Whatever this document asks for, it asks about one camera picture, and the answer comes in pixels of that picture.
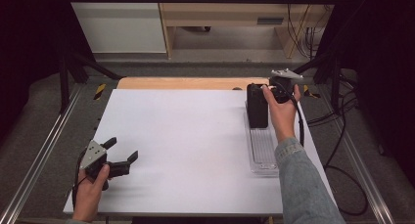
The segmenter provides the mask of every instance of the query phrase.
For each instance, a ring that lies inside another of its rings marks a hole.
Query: denim sleeve
[[[89,222],[77,221],[73,219],[68,219],[65,224],[90,224]]]
[[[280,169],[284,223],[345,223],[299,140],[284,140],[275,156]]]

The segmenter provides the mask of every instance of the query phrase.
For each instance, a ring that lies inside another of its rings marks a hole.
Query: gray floor
[[[187,34],[190,37],[186,37],[189,40],[177,39],[182,43],[177,42],[175,44],[176,56],[170,61],[157,59],[145,60],[141,63],[121,63],[118,61],[104,63],[104,65],[119,74],[133,76],[266,77],[272,69],[297,67],[302,59],[287,61],[281,58],[281,47],[273,39],[264,39],[262,43],[258,42],[253,46],[248,43],[237,45],[248,32],[246,28],[213,27],[211,31],[213,33],[208,35],[205,33],[201,35],[200,31],[194,31],[194,29],[197,28],[183,28],[177,33],[177,35],[183,36]],[[271,37],[275,36],[272,29],[250,30],[250,33],[255,34],[253,37],[257,37],[250,42],[260,39],[264,34],[263,32],[268,32],[266,34]],[[201,36],[211,36],[211,38],[201,42]],[[214,39],[229,40],[222,44],[208,41]],[[221,52],[228,52],[228,55],[218,55]],[[116,81],[109,80],[93,70],[88,69],[88,72],[91,78],[83,86],[79,101],[23,206],[20,218],[67,218],[66,215],[62,214],[62,210],[66,201],[66,191],[72,183],[77,155],[81,148],[94,136],[95,128],[99,126],[99,118],[110,98],[111,89],[115,88],[117,84]],[[101,99],[96,101],[93,100],[93,97],[100,83],[106,83],[107,87]],[[318,88],[312,82],[308,81],[307,84],[312,93],[318,92]],[[0,174],[2,176],[0,182],[2,188],[0,207],[2,210],[5,209],[18,189],[58,117],[59,91],[58,75],[52,75],[33,84],[30,89],[30,100],[24,107],[21,117],[17,120],[8,137],[1,143]],[[302,97],[301,105],[307,120],[329,111],[321,98]],[[365,115],[359,109],[351,110],[346,115],[346,125],[348,133],[367,164],[395,222],[415,223],[414,188],[409,184],[393,158],[378,154],[378,142],[373,136]],[[320,159],[324,163],[339,136],[335,130],[334,122],[311,127],[310,131]],[[335,155],[332,164],[355,177],[343,147]],[[343,174],[335,170],[328,170],[327,176],[338,206],[347,211],[358,211],[363,205],[363,198],[356,186]],[[344,214],[344,218],[348,223],[377,222],[370,207],[363,215],[351,216]],[[116,217],[115,220],[125,220],[125,218]]]

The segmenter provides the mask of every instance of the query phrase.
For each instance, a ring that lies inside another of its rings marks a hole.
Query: yellow tape
[[[315,99],[319,99],[320,98],[320,95],[319,94],[311,94],[310,91],[309,91],[309,89],[308,89],[308,86],[307,85],[304,85],[304,96],[313,97]]]
[[[106,84],[100,84],[100,86],[98,86],[98,89],[95,92],[94,100],[99,100],[101,98],[101,95],[104,92],[105,86]]]

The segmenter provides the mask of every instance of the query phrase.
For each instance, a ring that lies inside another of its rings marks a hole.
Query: clear plastic tray
[[[246,113],[244,119],[251,171],[260,175],[278,177],[279,169],[274,155],[277,139],[273,126],[269,124],[264,129],[251,129]]]

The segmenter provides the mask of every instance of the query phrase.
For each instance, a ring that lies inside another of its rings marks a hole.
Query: black cable
[[[347,172],[345,172],[344,170],[342,170],[342,169],[340,169],[340,168],[338,168],[336,166],[327,165],[326,168],[325,168],[325,170],[327,170],[328,168],[334,169],[334,170],[338,170],[339,172],[341,172],[342,174],[344,174],[345,176],[347,176],[354,184],[356,184],[356,186],[359,188],[359,190],[362,193],[362,195],[364,197],[364,200],[365,200],[365,203],[364,203],[363,208],[360,211],[358,211],[358,212],[346,211],[346,210],[344,210],[344,209],[342,209],[342,208],[340,208],[338,206],[339,211],[342,212],[342,213],[345,213],[347,215],[350,215],[350,216],[359,216],[359,215],[362,215],[363,213],[365,213],[366,210],[367,210],[367,208],[369,207],[369,201],[367,200],[366,192],[363,190],[363,187],[360,185],[360,183],[356,179],[354,179],[350,174],[348,174]]]
[[[314,30],[315,28],[311,28],[311,35],[310,35],[310,59],[312,60],[312,50],[313,50],[313,44],[314,44]]]
[[[307,27],[307,29],[305,30],[305,46],[307,47],[307,49],[310,48],[310,43],[308,42],[308,31],[310,30],[309,27]]]
[[[338,140],[338,142],[337,142],[337,144],[336,144],[336,146],[335,146],[335,149],[332,151],[332,153],[330,154],[330,157],[329,157],[329,159],[327,160],[327,162],[326,162],[326,164],[323,166],[323,168],[324,168],[324,171],[326,171],[328,168],[331,168],[331,169],[335,169],[335,170],[338,170],[338,171],[340,171],[341,173],[343,173],[344,175],[346,175],[353,183],[355,183],[356,185],[357,185],[357,187],[359,188],[359,190],[362,192],[362,194],[363,194],[363,197],[364,197],[364,200],[365,200],[365,204],[364,204],[364,206],[363,206],[363,208],[360,210],[360,211],[358,211],[358,212],[350,212],[350,211],[345,211],[344,209],[342,209],[342,208],[340,208],[339,207],[339,211],[340,212],[342,212],[342,213],[345,213],[345,214],[348,214],[348,215],[352,215],[352,216],[358,216],[358,215],[361,215],[361,214],[363,214],[363,213],[365,213],[366,212],[366,210],[367,210],[367,208],[368,208],[368,205],[369,205],[369,201],[367,200],[367,195],[366,195],[366,192],[363,190],[363,188],[362,188],[362,186],[353,178],[353,177],[351,177],[351,175],[350,174],[348,174],[347,172],[345,172],[344,170],[342,170],[342,169],[340,169],[340,168],[338,168],[338,167],[336,167],[336,166],[333,166],[333,165],[330,165],[330,162],[332,161],[332,159],[333,159],[333,156],[335,155],[335,153],[337,152],[337,150],[338,150],[338,148],[339,148],[339,145],[340,145],[340,143],[341,143],[341,141],[342,141],[342,139],[343,139],[343,136],[344,136],[344,134],[345,134],[345,131],[346,131],[346,113],[345,113],[345,98],[346,98],[346,96],[347,95],[349,95],[349,94],[351,94],[351,93],[353,93],[354,92],[354,90],[351,90],[351,91],[349,91],[349,92],[347,92],[344,96],[343,96],[343,98],[342,98],[342,107],[341,107],[341,109],[342,109],[342,119],[343,119],[343,128],[342,128],[342,132],[341,132],[341,135],[340,135],[340,137],[339,137],[339,140]]]
[[[76,205],[76,194],[77,194],[77,188],[79,186],[79,184],[85,180],[86,177],[84,177],[80,182],[78,182],[78,174],[79,174],[79,166],[80,166],[80,162],[83,159],[83,156],[85,156],[86,153],[86,148],[85,150],[83,150],[78,157],[77,163],[76,163],[76,170],[75,170],[75,178],[73,181],[73,187],[72,187],[72,206],[73,206],[73,210],[75,210],[75,205]]]
[[[341,106],[341,107],[340,107],[340,110],[341,110],[341,109],[346,109],[346,111],[345,111],[345,112],[350,111],[352,108],[354,108],[354,107],[356,106],[356,104],[352,105],[352,106],[351,106],[351,107],[349,107],[349,108],[347,108],[347,105],[348,105],[349,103],[351,103],[352,101],[356,100],[356,99],[357,99],[357,98],[352,98],[352,99],[348,100],[348,101],[345,103],[345,105],[344,105],[344,106]],[[321,122],[321,121],[323,121],[323,120],[325,120],[325,119],[329,118],[330,116],[332,116],[332,115],[334,115],[334,114],[336,114],[336,113],[335,113],[335,112],[329,112],[329,113],[327,113],[327,114],[325,114],[325,115],[323,115],[323,116],[321,116],[321,117],[318,117],[318,118],[313,118],[313,119],[309,120],[309,121],[307,122],[307,124],[308,124],[308,126],[310,126],[310,124],[315,124],[315,123]]]
[[[345,113],[346,113],[346,112],[349,112],[349,111],[350,111],[350,110],[352,110],[354,107],[356,107],[356,105],[350,106],[349,108],[347,108],[347,109],[345,110]],[[311,125],[308,125],[308,127],[309,127],[309,128],[311,128],[311,127],[317,127],[317,126],[320,126],[320,125],[323,125],[323,124],[329,123],[329,122],[331,122],[331,121],[333,121],[333,120],[336,120],[336,119],[338,119],[339,117],[340,117],[340,116],[338,115],[338,116],[336,116],[336,117],[334,117],[334,118],[331,118],[331,119],[329,119],[329,120],[323,121],[323,122],[321,122],[321,123],[317,123],[317,122],[315,122],[315,123],[313,123],[313,124],[311,124]]]
[[[357,81],[348,79],[343,74],[340,74],[340,80],[347,82],[349,85],[351,85],[353,88],[357,88]]]
[[[340,84],[342,84],[345,88],[347,88],[349,90],[352,90],[352,89],[356,88],[356,87],[353,87],[352,85],[350,85],[350,83],[348,83],[348,85],[346,85],[345,83],[340,82]]]
[[[347,95],[349,95],[349,94],[351,94],[351,93],[353,93],[353,92],[354,92],[354,91],[353,91],[353,90],[351,90],[351,91],[347,92],[347,93],[343,96],[343,98],[342,98],[342,106],[343,106],[343,105],[344,105],[344,103],[345,103],[345,98],[346,98],[346,96],[347,96]],[[340,137],[339,137],[339,139],[338,139],[338,142],[336,143],[335,149],[334,149],[334,150],[332,151],[332,153],[330,154],[329,159],[327,159],[326,164],[323,166],[324,168],[325,168],[327,165],[329,165],[329,164],[330,164],[330,162],[332,161],[333,156],[334,156],[334,155],[335,155],[335,153],[337,152],[337,150],[338,150],[338,148],[339,148],[339,145],[340,145],[340,142],[342,141],[343,136],[344,136],[345,131],[346,131],[346,115],[345,115],[345,113],[344,113],[344,109],[342,109],[342,112],[343,112],[343,114],[342,114],[342,119],[343,119],[343,128],[342,128],[342,131],[341,131],[341,133],[340,133]]]
[[[304,123],[302,120],[299,103],[297,103],[297,100],[294,98],[293,95],[289,95],[291,101],[293,102],[294,106],[296,107],[297,113],[299,114],[299,125],[300,125],[300,144],[304,147]]]
[[[294,25],[291,21],[291,5],[287,4],[287,10],[288,10],[288,22],[287,22],[287,30],[288,30],[288,34],[290,35],[291,39],[293,40],[294,44],[297,47],[297,50],[299,50],[300,54],[306,58],[308,58],[308,56],[302,51],[302,49],[300,48],[299,43],[297,42],[299,40],[299,38],[296,35],[296,30],[294,29]],[[290,25],[292,27],[292,30],[294,32],[294,36],[296,37],[296,39],[294,39],[293,35],[291,34],[291,29],[290,29]]]
[[[324,12],[324,14],[320,17],[320,19],[317,21],[317,23],[315,24],[315,26],[314,26],[314,29],[318,26],[318,24],[324,19],[324,17],[326,17],[326,15],[327,15],[327,13],[330,11],[330,6],[328,6],[328,5],[324,5],[324,9],[325,9],[325,12]],[[324,24],[321,28],[320,28],[320,30],[318,30],[318,31],[314,31],[314,34],[315,33],[320,33],[322,30],[323,30],[323,28],[324,27],[326,27],[326,24]]]

